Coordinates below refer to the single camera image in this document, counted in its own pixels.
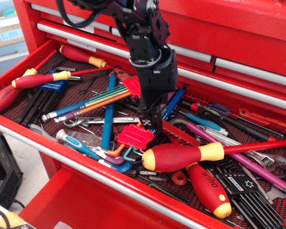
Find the white floor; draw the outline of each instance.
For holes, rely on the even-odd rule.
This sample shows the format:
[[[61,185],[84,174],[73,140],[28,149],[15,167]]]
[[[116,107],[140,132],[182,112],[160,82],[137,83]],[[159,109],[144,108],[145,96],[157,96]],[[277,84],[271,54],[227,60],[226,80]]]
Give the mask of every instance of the white floor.
[[[22,184],[15,199],[26,206],[49,179],[38,150],[11,136],[5,135],[5,138],[23,172]],[[13,203],[9,211],[19,214],[22,211],[22,207],[17,203]]]

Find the screwdriver handle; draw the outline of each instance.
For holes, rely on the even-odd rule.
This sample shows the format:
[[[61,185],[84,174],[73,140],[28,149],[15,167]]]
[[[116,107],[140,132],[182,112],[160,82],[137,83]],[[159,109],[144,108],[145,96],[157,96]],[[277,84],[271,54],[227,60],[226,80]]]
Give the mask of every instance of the screwdriver handle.
[[[36,75],[37,71],[32,69],[28,69],[23,76],[26,75]],[[14,100],[18,97],[20,92],[22,91],[21,88],[14,88],[12,84],[7,87],[4,87],[0,90],[0,111],[4,110],[8,106],[10,106]]]
[[[78,139],[67,135],[65,130],[61,129],[57,133],[56,138],[58,140],[64,140],[68,145],[70,145],[74,149],[76,149],[76,150],[78,150],[78,151],[80,151],[80,152],[82,152],[84,154],[89,155],[91,158],[93,158],[96,161],[100,160],[100,157],[95,152],[90,150],[85,144],[83,144]]]
[[[62,45],[60,53],[72,61],[90,63],[98,68],[104,68],[106,66],[105,60],[93,57],[82,49],[78,49],[71,45]]]
[[[32,88],[40,86],[44,83],[58,81],[58,80],[68,80],[71,78],[71,72],[63,71],[60,73],[48,74],[48,75],[27,75],[25,77],[17,78],[12,81],[12,86],[14,88]]]
[[[196,123],[199,123],[200,125],[204,125],[204,126],[207,126],[211,129],[214,129],[214,130],[217,130],[217,131],[220,131],[221,130],[221,127],[218,126],[217,124],[211,122],[211,121],[208,121],[208,120],[205,120],[205,119],[202,119],[202,118],[198,118],[196,116],[194,116],[193,114],[191,113],[186,113],[185,117],[187,117],[188,119],[196,122]]]
[[[232,207],[219,181],[198,163],[187,166],[186,170],[195,194],[202,205],[220,219],[230,215]]]
[[[142,156],[143,166],[151,171],[175,172],[198,161],[216,161],[224,157],[221,143],[205,146],[161,144],[147,150]]]

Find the star symbol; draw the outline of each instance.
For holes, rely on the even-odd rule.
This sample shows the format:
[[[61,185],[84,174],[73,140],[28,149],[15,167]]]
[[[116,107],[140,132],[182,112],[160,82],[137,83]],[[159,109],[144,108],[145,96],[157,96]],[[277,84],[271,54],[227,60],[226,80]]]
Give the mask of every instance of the star symbol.
[[[246,186],[248,186],[249,188],[254,187],[253,182],[251,182],[249,180],[245,181],[245,183],[246,183]]]

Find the wrench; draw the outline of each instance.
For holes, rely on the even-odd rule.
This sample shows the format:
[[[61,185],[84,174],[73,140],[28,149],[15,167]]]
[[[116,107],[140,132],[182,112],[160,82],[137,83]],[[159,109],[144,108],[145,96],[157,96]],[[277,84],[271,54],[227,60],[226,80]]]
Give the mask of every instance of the wrench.
[[[76,117],[74,123],[69,124],[64,121],[64,125],[68,127],[74,127],[76,125],[88,126],[89,124],[103,124],[105,121],[104,117]],[[138,117],[114,117],[113,123],[139,123]]]
[[[228,146],[241,145],[239,142],[234,141],[230,138],[227,138],[211,129],[208,129],[204,126],[199,126],[208,134],[215,137],[217,140],[225,143]],[[276,167],[280,167],[286,170],[286,156],[282,154],[265,154],[256,151],[246,152],[246,154],[252,157],[256,162],[258,162],[264,169],[269,172],[273,171]]]

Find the red plastic holder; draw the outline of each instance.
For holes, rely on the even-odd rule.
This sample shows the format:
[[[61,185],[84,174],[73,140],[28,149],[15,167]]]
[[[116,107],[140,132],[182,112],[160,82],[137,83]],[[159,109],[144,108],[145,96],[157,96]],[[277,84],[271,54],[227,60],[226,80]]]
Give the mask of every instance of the red plastic holder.
[[[124,86],[131,92],[132,98],[141,98],[141,87],[139,85],[138,76],[134,76],[132,79],[124,80]]]
[[[154,138],[153,133],[134,124],[125,126],[123,132],[116,136],[118,145],[145,150],[147,144]]]

